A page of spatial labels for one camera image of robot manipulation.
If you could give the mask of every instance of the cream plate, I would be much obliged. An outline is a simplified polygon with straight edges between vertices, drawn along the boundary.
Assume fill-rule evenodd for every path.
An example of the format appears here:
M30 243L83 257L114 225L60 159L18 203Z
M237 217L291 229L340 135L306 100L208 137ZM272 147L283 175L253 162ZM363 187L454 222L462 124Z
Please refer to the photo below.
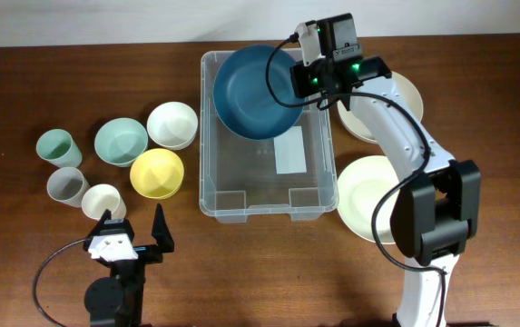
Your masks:
M371 155L351 163L338 178L340 218L356 235L374 242L370 228L372 212L397 183L397 174L386 156ZM397 195L391 196L378 213L377 231L383 244L395 243L389 222Z

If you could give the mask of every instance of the cup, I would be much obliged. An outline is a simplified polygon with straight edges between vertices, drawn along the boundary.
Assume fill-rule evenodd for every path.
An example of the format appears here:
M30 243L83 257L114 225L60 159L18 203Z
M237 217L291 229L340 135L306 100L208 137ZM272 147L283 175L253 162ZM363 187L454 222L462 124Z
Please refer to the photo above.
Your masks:
M100 220L104 211L111 211L112 219L122 219L126 215L121 194L109 184L98 184L86 192L82 199L82 211L88 218Z
M40 158L57 167L78 167L82 154L70 133L53 129L44 133L35 145Z
M46 190L52 199L74 208L82 206L82 199L89 187L84 175L73 167L58 169L46 184Z
M141 123L131 118L117 118L106 123L94 138L94 150L108 164L128 167L141 155L149 136Z
M181 150L195 139L197 114L187 104L169 102L156 107L147 120L151 139L160 146Z
M150 199L166 199L179 191L185 174L181 158L172 151L152 149L132 164L131 184Z

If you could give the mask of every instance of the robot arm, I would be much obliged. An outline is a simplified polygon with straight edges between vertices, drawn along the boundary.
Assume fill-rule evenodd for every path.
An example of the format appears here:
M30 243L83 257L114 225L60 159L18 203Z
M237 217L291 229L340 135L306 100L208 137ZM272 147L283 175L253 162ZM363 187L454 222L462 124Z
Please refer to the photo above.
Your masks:
M162 263L162 255L172 253L175 248L160 204L151 235L156 244L133 246L131 223L126 219L111 219L111 212L106 210L86 237L83 249L110 268L110 277L93 282L84 296L91 326L147 326L141 325L145 266Z
M336 96L378 140L399 181L409 177L424 162L425 148L414 126L386 102L351 96L359 92L382 96L402 107L413 118L430 147L427 166L399 192L391 215L391 231L398 249L410 267L436 267L449 276L466 241L477 227L481 176L471 161L458 163L431 137L407 108L379 57L364 58L352 15L345 14L300 24L291 41L298 40L303 60L290 68L297 97L320 92ZM436 192L445 198L436 200ZM439 317L441 276L437 272L405 273L396 326L445 326Z

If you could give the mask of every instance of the white paper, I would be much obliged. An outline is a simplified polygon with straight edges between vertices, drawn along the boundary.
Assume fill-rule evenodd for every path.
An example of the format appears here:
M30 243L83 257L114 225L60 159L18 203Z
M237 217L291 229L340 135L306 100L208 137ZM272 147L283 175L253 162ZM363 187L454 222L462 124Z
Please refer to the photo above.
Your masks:
M286 133L274 138L276 173L305 173L306 155L302 127L294 126Z

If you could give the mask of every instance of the white bowl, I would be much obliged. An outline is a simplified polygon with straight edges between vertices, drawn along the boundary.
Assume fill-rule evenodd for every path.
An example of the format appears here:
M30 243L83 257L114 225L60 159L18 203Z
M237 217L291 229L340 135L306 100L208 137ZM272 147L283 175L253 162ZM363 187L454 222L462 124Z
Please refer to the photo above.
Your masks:
M398 183L397 174L386 156L371 155L351 163L338 178L338 213L356 235L374 242L372 212L378 201ZM377 218L378 237L383 244L394 244L390 215L398 192L384 203Z
M169 102L156 107L147 120L147 132L158 145L181 150L195 139L199 121L187 104Z

